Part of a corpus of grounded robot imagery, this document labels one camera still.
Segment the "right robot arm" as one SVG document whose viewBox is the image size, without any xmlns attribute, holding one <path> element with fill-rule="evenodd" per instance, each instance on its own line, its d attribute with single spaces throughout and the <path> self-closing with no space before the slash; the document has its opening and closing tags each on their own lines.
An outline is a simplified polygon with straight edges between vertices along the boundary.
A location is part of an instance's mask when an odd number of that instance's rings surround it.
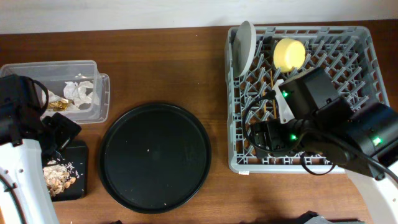
<svg viewBox="0 0 398 224">
<path fill-rule="evenodd" d="M 255 150 L 324 156 L 345 170 L 375 223 L 397 222 L 396 111 L 380 102 L 352 110 L 322 68 L 279 82 L 261 100 L 275 100 L 279 117 L 243 126 Z"/>
</svg>

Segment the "food scraps with rice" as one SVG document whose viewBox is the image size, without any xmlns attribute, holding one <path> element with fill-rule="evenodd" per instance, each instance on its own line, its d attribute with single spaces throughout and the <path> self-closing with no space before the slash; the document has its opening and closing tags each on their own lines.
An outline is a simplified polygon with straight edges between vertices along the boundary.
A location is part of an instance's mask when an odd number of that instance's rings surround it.
<svg viewBox="0 0 398 224">
<path fill-rule="evenodd" d="M 72 162 L 62 164 L 60 160 L 51 160 L 43 168 L 44 180 L 52 198 L 64 193 L 80 178 Z"/>
</svg>

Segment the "yellow bowl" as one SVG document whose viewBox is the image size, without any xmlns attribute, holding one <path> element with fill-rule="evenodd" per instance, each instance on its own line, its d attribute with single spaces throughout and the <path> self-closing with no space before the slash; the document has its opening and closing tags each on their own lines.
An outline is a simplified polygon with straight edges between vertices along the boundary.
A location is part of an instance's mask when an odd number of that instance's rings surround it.
<svg viewBox="0 0 398 224">
<path fill-rule="evenodd" d="M 284 38 L 278 41 L 273 54 L 274 66 L 282 73 L 300 68 L 305 61 L 306 51 L 298 40 Z"/>
</svg>

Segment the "grey plate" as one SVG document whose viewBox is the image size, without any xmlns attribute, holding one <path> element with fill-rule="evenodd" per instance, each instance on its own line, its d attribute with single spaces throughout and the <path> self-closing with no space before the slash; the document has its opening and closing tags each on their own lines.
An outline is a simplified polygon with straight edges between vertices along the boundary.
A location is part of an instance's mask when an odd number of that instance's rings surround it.
<svg viewBox="0 0 398 224">
<path fill-rule="evenodd" d="M 247 74 L 256 52 L 256 29 L 251 22 L 239 26 L 232 50 L 234 77 L 238 78 Z"/>
</svg>

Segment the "gold snack wrapper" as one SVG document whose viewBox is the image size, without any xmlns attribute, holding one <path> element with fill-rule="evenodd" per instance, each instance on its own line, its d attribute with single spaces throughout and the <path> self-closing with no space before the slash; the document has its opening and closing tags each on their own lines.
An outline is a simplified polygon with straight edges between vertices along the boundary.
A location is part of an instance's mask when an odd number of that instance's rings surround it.
<svg viewBox="0 0 398 224">
<path fill-rule="evenodd" d="M 55 112 L 58 112 L 58 111 L 65 111 L 65 110 L 67 110 L 72 104 L 73 104 L 73 103 L 72 103 L 71 100 L 68 100 L 68 99 L 61 99 L 61 100 L 58 100 L 58 101 L 54 101 L 54 102 L 49 103 L 47 109 L 48 109 L 48 110 L 55 111 Z"/>
</svg>

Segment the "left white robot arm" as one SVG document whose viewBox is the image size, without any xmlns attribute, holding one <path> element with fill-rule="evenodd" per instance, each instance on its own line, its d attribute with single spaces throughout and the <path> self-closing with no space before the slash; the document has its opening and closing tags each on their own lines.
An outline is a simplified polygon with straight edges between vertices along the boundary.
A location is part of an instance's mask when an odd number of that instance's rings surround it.
<svg viewBox="0 0 398 224">
<path fill-rule="evenodd" d="M 42 158 L 65 148 L 81 127 L 60 113 L 44 116 L 37 80 L 1 78 L 1 215 L 6 223 L 58 223 Z"/>
</svg>

